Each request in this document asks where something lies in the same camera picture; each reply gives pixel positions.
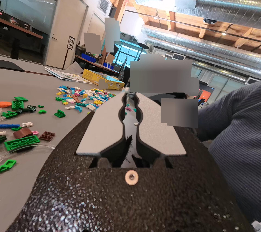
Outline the large silver air duct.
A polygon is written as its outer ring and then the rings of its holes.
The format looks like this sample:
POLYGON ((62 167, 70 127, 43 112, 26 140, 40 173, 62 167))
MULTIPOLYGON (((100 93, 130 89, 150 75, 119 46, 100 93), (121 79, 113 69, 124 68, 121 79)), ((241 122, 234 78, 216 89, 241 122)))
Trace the large silver air duct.
POLYGON ((197 0, 195 8, 176 7, 163 0, 135 0, 136 4, 260 29, 260 0, 197 0))

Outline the blue storage bin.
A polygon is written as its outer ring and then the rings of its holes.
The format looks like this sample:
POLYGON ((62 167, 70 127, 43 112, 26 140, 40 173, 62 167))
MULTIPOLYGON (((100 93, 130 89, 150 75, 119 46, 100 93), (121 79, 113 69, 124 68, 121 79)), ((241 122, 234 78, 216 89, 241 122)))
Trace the blue storage bin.
POLYGON ((86 60, 86 61, 93 62, 93 63, 96 62, 96 58, 93 58, 93 57, 91 57, 91 56, 89 56, 87 54, 84 54, 84 53, 81 54, 81 58, 86 60))

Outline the pile of pastel lego pieces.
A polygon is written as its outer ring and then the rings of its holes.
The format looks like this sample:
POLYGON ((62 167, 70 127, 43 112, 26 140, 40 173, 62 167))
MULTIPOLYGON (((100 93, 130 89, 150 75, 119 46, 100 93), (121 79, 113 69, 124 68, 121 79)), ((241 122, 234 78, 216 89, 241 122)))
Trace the pile of pastel lego pieces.
POLYGON ((116 94, 106 89, 93 88, 90 90, 79 87, 60 86, 54 98, 60 102, 65 110, 77 110, 82 112, 83 108, 96 111, 102 104, 111 100, 116 94))

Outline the white door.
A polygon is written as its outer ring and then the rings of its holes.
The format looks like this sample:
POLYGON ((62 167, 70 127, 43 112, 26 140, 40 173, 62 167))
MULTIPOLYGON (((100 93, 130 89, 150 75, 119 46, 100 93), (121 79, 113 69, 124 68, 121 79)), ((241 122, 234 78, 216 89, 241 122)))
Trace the white door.
POLYGON ((93 12, 87 33, 99 35, 101 47, 103 46, 103 41, 105 38, 105 22, 95 12, 93 12))
POLYGON ((73 50, 68 51, 64 69, 71 65, 87 10, 88 6, 82 0, 58 0, 46 53, 46 66, 62 69, 69 36, 75 38, 75 41, 73 50))

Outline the lego instruction booklet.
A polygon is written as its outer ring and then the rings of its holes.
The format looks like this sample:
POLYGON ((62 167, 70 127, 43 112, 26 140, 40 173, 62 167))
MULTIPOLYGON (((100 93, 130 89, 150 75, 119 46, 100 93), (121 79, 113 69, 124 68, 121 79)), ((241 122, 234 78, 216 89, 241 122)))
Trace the lego instruction booklet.
POLYGON ((60 80, 91 84, 90 81, 88 81, 88 80, 84 79, 83 77, 80 77, 79 75, 76 75, 76 74, 60 72, 60 71, 56 71, 56 70, 53 70, 48 67, 45 67, 45 70, 47 72, 49 72, 50 74, 54 75, 55 77, 59 78, 60 80))

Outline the large display screen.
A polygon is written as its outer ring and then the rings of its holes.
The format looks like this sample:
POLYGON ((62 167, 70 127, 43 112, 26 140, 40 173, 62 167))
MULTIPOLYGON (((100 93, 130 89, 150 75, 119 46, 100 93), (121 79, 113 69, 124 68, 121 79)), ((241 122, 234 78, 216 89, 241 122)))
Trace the large display screen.
POLYGON ((204 102, 207 102, 214 90, 215 89, 208 86, 207 83, 199 81, 199 100, 204 99, 204 102))

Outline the wooden desk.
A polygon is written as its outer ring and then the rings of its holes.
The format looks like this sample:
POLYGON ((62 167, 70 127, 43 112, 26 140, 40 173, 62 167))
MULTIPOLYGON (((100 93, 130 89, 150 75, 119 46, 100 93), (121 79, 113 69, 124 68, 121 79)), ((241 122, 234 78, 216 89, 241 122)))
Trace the wooden desk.
POLYGON ((76 59, 80 59, 80 60, 84 61, 85 63, 87 63, 88 65, 93 65, 93 66, 99 67, 99 68, 101 68, 103 70, 110 71, 110 72, 115 73, 115 74, 120 74, 120 72, 117 72, 117 71, 115 71, 115 70, 113 70, 111 68, 107 68, 107 67, 105 67, 105 66, 103 66, 101 64, 98 64, 96 62, 92 62, 92 61, 86 60, 86 59, 82 58, 81 56, 75 55, 74 61, 76 61, 76 59))

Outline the cardboard sign on white stand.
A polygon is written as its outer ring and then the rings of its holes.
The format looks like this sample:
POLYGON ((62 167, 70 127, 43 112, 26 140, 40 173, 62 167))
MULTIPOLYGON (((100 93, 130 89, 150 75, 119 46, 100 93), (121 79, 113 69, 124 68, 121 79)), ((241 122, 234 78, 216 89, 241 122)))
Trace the cardboard sign on white stand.
POLYGON ((108 53, 106 58, 105 58, 105 62, 103 63, 103 66, 108 68, 108 69, 111 69, 113 70, 113 66, 112 66, 112 63, 113 63, 113 60, 115 59, 115 56, 112 55, 111 53, 108 53))

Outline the yellow lego box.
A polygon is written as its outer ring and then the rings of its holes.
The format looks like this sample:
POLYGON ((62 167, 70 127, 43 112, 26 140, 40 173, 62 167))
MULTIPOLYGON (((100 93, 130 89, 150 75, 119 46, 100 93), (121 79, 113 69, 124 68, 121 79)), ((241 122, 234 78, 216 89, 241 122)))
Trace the yellow lego box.
POLYGON ((92 82, 93 84, 96 84, 102 90, 120 90, 125 86, 124 82, 113 76, 87 69, 84 69, 83 71, 83 78, 92 82))

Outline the black table panel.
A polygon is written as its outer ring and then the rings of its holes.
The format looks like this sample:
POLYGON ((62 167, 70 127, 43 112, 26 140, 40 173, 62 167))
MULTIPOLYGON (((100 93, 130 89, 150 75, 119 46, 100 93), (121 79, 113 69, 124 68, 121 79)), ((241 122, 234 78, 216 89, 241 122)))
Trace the black table panel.
POLYGON ((5 60, 0 60, 0 68, 1 69, 6 69, 6 70, 11 70, 11 71, 25 72, 18 65, 14 64, 13 62, 5 61, 5 60))

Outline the white lego piece with hole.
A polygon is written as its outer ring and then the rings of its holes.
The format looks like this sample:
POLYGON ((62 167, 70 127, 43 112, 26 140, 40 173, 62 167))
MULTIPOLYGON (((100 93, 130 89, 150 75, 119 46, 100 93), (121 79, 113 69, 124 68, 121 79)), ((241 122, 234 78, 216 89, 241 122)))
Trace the white lego piece with hole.
POLYGON ((125 93, 126 93, 128 99, 134 100, 135 92, 132 92, 132 91, 130 90, 130 87, 126 87, 126 88, 124 89, 124 91, 125 91, 125 93))

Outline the black lego box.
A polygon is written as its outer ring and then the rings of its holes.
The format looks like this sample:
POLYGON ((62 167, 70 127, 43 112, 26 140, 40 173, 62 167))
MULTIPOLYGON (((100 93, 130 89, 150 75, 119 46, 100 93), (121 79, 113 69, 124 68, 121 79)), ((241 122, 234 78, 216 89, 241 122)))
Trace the black lego box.
POLYGON ((14 25, 18 25, 24 29, 30 30, 30 27, 31 27, 30 24, 28 24, 18 18, 15 18, 14 16, 9 15, 9 14, 3 12, 2 10, 0 11, 0 18, 5 21, 8 21, 14 25))

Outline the tag sign on stand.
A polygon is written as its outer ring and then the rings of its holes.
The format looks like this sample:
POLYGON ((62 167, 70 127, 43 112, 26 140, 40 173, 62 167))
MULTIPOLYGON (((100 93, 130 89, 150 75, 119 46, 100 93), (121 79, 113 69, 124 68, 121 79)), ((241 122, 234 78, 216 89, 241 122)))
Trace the tag sign on stand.
POLYGON ((65 55, 65 58, 64 58, 62 69, 64 69, 64 66, 65 66, 65 63, 66 63, 68 51, 73 50, 74 41, 75 41, 75 38, 73 38, 72 36, 69 36, 68 43, 67 43, 67 51, 66 51, 66 55, 65 55))

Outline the pile of green brown lego pieces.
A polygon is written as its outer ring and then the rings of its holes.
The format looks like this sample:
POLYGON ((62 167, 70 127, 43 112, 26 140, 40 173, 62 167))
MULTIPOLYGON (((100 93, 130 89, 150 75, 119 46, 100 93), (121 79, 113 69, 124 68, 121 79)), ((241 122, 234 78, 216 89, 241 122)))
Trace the pile of green brown lego pieces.
MULTIPOLYGON (((65 112, 62 110, 57 110, 57 113, 54 114, 58 118, 63 118, 65 117, 65 112)), ((22 137, 20 139, 15 139, 15 140, 10 140, 7 142, 4 142, 4 146, 7 150, 7 154, 17 152, 22 149, 28 149, 33 146, 47 146, 50 149, 55 149, 56 146, 52 144, 41 144, 40 140, 44 140, 47 142, 50 142, 55 136, 55 133, 51 132, 44 132, 41 134, 39 137, 36 135, 30 135, 26 137, 22 137)), ((13 159, 8 159, 4 164, 0 166, 0 172, 6 172, 10 170, 14 165, 16 164, 16 160, 13 159)))

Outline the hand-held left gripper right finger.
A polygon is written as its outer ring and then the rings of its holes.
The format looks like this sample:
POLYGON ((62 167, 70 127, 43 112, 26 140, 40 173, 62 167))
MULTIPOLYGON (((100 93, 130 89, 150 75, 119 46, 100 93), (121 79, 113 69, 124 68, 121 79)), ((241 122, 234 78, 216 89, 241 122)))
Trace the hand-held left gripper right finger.
POLYGON ((161 122, 161 106, 141 93, 135 93, 137 168, 150 168, 157 160, 187 157, 187 152, 173 126, 161 122))

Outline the dark wooden table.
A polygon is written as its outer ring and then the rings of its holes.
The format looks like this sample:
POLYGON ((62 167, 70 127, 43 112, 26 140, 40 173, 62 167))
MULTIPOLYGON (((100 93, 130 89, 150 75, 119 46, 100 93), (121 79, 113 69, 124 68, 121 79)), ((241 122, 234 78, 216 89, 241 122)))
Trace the dark wooden table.
POLYGON ((47 34, 24 29, 1 19, 1 55, 43 63, 47 34))

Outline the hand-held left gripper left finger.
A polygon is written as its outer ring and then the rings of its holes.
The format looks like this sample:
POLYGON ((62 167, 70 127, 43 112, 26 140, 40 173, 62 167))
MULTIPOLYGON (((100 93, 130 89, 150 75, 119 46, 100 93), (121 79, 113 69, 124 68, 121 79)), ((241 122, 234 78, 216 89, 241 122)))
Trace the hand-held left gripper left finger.
POLYGON ((77 156, 106 159, 113 168, 121 168, 128 152, 123 123, 126 101, 126 93, 119 93, 95 111, 76 150, 77 156))

